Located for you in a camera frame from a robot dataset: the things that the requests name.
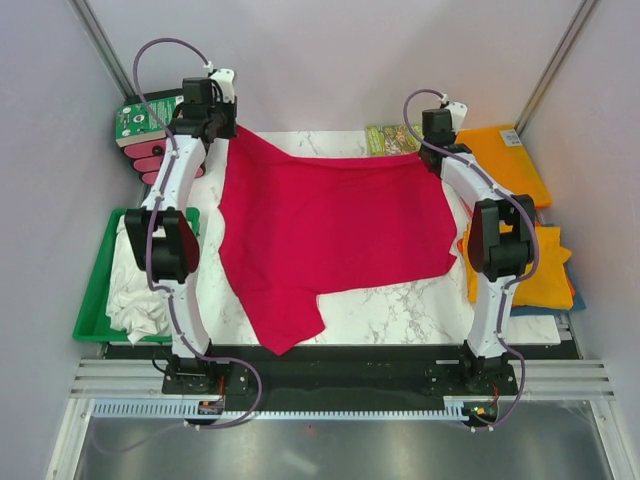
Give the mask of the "magenta pink t-shirt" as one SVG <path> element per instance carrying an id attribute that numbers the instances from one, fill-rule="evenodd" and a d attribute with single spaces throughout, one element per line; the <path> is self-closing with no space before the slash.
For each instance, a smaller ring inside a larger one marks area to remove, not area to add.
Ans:
<path id="1" fill-rule="evenodd" d="M 319 296 L 439 278 L 455 263 L 442 182 L 414 154 L 298 157 L 239 128 L 219 209 L 226 277 L 277 355 L 323 332 Z"/>

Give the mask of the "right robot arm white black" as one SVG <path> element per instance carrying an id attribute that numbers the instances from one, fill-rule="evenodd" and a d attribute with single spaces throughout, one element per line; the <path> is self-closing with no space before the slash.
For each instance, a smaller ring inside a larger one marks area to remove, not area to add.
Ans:
<path id="1" fill-rule="evenodd" d="M 466 106 L 450 102 L 422 112 L 419 157 L 427 169 L 472 208 L 467 257 L 477 291 L 458 381 L 467 392 L 514 394 L 506 327 L 517 284 L 539 260 L 533 199 L 501 186 L 457 141 Z"/>

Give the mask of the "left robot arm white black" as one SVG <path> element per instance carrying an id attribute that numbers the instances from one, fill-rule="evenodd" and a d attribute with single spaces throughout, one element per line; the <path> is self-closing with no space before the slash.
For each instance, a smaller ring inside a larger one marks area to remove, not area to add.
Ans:
<path id="1" fill-rule="evenodd" d="M 236 135 L 235 73 L 216 69 L 206 78 L 187 78 L 183 100 L 171 118 L 160 120 L 167 135 L 159 173 L 142 205 L 125 214 L 125 227 L 138 268 L 151 291 L 160 293 L 171 326 L 162 391 L 206 395 L 228 371 L 225 360 L 208 362 L 210 338 L 196 298 L 198 240 L 186 218 L 196 173 L 218 139 Z"/>

